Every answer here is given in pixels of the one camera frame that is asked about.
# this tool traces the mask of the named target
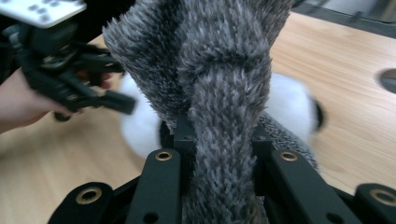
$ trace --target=white plush toy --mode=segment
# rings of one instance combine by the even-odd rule
[[[300,81],[273,73],[265,111],[286,129],[309,145],[318,127],[317,105],[307,87]],[[161,148],[161,120],[149,100],[129,74],[120,84],[120,92],[135,99],[131,115],[122,115],[121,132],[131,150],[142,158]]]

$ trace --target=wooden table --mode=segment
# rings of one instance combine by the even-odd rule
[[[396,68],[396,40],[291,14],[271,53],[273,70],[303,81],[326,110],[312,143],[325,180],[349,193],[365,182],[396,189],[396,95],[377,81]],[[45,223],[75,187],[117,188],[139,175],[144,161],[124,143],[119,121],[89,109],[1,134],[0,222]]]

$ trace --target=person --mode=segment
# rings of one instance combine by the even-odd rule
[[[102,74],[102,88],[109,88],[109,83],[106,81],[109,78],[110,74]],[[67,117],[75,114],[32,90],[21,69],[16,70],[0,85],[0,133],[31,125],[51,111]]]

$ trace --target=gray furry cloth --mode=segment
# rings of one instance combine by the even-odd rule
[[[263,113],[270,48],[292,0],[140,0],[104,28],[106,45],[171,132],[188,114],[197,134],[184,223],[263,223],[250,139],[261,122],[276,148],[312,150]]]

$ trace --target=gray knit fabric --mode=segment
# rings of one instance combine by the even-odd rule
[[[291,0],[141,0],[104,28],[107,46],[173,131],[188,114],[197,133],[184,223],[263,223],[250,139],[258,122],[277,148],[312,150],[262,113],[269,51]]]

